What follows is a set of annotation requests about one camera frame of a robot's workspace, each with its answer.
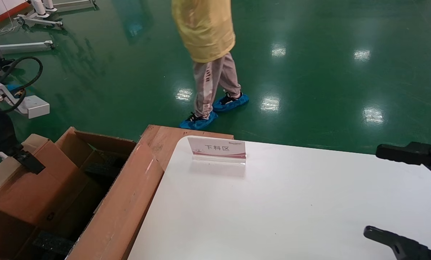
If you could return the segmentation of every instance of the cardboard box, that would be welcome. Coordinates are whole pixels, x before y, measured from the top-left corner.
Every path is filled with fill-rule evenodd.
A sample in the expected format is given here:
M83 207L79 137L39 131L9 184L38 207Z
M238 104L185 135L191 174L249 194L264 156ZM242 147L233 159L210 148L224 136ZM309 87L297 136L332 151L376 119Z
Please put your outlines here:
M31 135L24 145L45 169L28 172L12 157L0 163L0 211L53 232L86 187L95 194L101 188L47 138Z
M27 172L13 158L0 163L0 259L33 259L38 249L32 245L32 240L40 230L77 240L94 213L105 210L105 202L118 203L114 196L105 196L110 187L128 196L125 187L137 188L141 183L154 181L154 191L159 182L156 178L161 179L163 174L159 165L156 168L157 162L151 152L143 146L135 148L134 141L81 132L73 127L55 143L31 135L23 145L46 169L36 175ZM116 181L112 178L109 184L105 184L101 176L89 177L83 172L91 163L104 163L107 155L127 159L131 153L139 161L131 160L132 169L128 166L130 163L126 163ZM138 170L138 162L143 164L141 170ZM131 197L135 200L130 201L141 200L142 194L144 189L133 194ZM147 205L150 198L151 195L143 203ZM131 235L134 232L135 228L130 230Z
M148 126L138 144L78 131L73 127L55 143L31 135L24 142L26 150L45 164L54 160L53 156L47 156L48 152L59 158L54 160L56 168L49 166L53 171L47 175L52 178L47 179L52 187L60 187L56 192L50 191L56 199L43 207L26 201L34 213L30 214L18 205L16 209L10 208L14 205L13 200L24 199L10 196L16 191L9 187L20 183L21 176L26 174L33 175L32 181L37 176L22 171L12 158L0 164L0 194L6 196L6 200L0 198L0 207L13 215L0 211L0 260L34 260L40 249L33 246L32 241L41 227L61 237L77 240L67 260L126 260L163 176L162 167L167 166L176 143L186 135L233 139L232 135L156 125ZM104 163L106 155L127 160L116 179L108 183L99 176L84 173L92 163ZM67 199L58 199L60 194ZM54 218L47 222L47 214L51 212L55 212ZM33 224L16 218L20 216Z

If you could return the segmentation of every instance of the shoe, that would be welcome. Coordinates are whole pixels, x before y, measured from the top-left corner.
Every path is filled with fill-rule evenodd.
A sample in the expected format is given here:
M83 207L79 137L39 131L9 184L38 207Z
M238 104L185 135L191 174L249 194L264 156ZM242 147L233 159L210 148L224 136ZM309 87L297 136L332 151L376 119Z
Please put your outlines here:
M52 8L52 9L50 9L50 8L47 8L47 7L44 7L45 8L45 11L46 12L51 12L51 13L55 13L56 11L58 11L58 9L57 8Z
M230 97L230 94L227 92L227 95L214 102L214 105L212 105L212 107L214 108L215 112L227 112L247 103L248 101L249 97L243 94L243 92L241 93L241 96L237 99L234 97Z
M209 118L205 119L204 117L197 117L193 112L191 116L188 117L187 120L182 122L179 127L183 129L191 129L191 130L200 130L204 127L208 126L219 116L213 111L209 114Z
M49 17L50 16L50 14L49 13L45 13L45 14L37 14L36 15L38 18L47 18L47 17Z

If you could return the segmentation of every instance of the white metal stand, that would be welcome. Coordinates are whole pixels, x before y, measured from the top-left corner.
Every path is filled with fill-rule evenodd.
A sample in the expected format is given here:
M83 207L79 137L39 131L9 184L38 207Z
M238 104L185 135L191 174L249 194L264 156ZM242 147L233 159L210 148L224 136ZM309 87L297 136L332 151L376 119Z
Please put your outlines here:
M0 45L0 49L3 54L32 52L32 51L47 51L54 48L55 48L55 45L53 44L53 41Z
M69 10L79 10L84 8L95 8L95 0L79 0L79 1L73 1L73 2L66 2L66 3L59 3L54 4L54 8L57 9L56 13L66 12ZM18 14L16 18L14 18L20 25L24 25L26 22L31 23L39 23L41 25L51 25L58 27L62 30L64 30L63 22L52 22L43 20L42 18L37 17L37 13L33 10L28 15Z

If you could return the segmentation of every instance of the pants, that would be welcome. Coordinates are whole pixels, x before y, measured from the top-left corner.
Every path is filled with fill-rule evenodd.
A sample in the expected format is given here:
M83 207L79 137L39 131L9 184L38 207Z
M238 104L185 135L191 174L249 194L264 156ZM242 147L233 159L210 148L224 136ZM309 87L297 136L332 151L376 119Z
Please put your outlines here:
M230 96L240 95L241 86L238 84L235 61L230 53L206 64L194 62L193 70L197 92L195 99L197 116L209 117L219 84Z

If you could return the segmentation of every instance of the metal frame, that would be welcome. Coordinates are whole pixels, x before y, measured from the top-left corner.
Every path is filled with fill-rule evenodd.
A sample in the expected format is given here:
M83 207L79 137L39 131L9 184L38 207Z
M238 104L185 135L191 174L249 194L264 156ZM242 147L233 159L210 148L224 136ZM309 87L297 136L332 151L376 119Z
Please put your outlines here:
M19 43L19 44L6 44L0 45L3 54L31 52L31 51L47 51L54 49L53 41L45 41L38 43Z
M0 102L3 100L5 100L9 105L14 105L19 99L14 98L6 86L0 83ZM33 95L25 97L23 102L21 102L15 110L31 119L49 114L50 105L39 97Z
M69 10L79 10L84 8L95 8L95 0L79 0L79 1L73 1L73 2L66 2L66 3L59 3L54 4L53 7L57 8L57 11L55 13L61 13L66 12ZM39 23L41 25L50 25L50 26L56 26L62 30L64 30L63 22L52 22L47 20L42 20L40 18L37 18L37 13L32 10L28 15L18 14L16 18L14 18L20 25L24 25L26 22L32 22L32 23Z

